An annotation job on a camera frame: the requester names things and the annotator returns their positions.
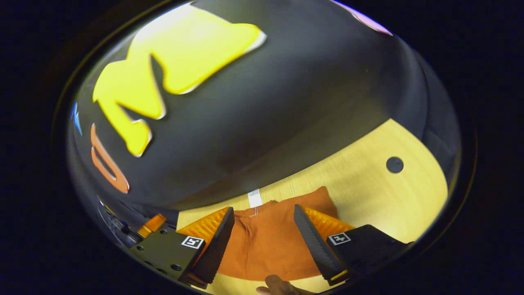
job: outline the yellow letter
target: yellow letter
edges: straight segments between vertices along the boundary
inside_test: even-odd
[[[162,67],[165,90],[184,94],[265,39],[254,25],[231,24],[190,4],[182,5],[142,28],[126,60],[104,68],[93,91],[93,102],[99,102],[131,154],[140,157],[152,138],[151,130],[145,120],[130,118],[123,107],[155,120],[166,114],[151,56]]]

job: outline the black circle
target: black circle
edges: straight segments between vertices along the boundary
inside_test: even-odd
[[[391,157],[386,162],[386,167],[392,173],[399,173],[402,171],[402,169],[404,169],[404,163],[397,157]]]

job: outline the clothing label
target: clothing label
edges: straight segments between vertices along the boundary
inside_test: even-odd
[[[249,199],[249,205],[251,208],[262,205],[262,197],[260,196],[259,189],[247,193],[247,198]]]

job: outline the orange fabric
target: orange fabric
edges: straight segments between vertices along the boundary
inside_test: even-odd
[[[264,281],[268,275],[287,281],[320,275],[294,223],[295,204],[338,218],[325,186],[303,196],[235,211],[235,225],[218,272],[255,281]]]

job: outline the pink object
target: pink object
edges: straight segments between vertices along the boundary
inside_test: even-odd
[[[345,6],[344,4],[338,3],[337,1],[334,1],[334,0],[330,0],[330,1],[346,9],[347,11],[349,11],[356,19],[358,19],[359,22],[363,23],[364,25],[368,26],[369,28],[375,31],[384,33],[386,35],[393,36],[393,34],[390,31],[388,31],[385,27],[381,26],[380,24],[378,24],[376,21],[372,20],[371,18],[363,15],[362,13],[350,7]]]

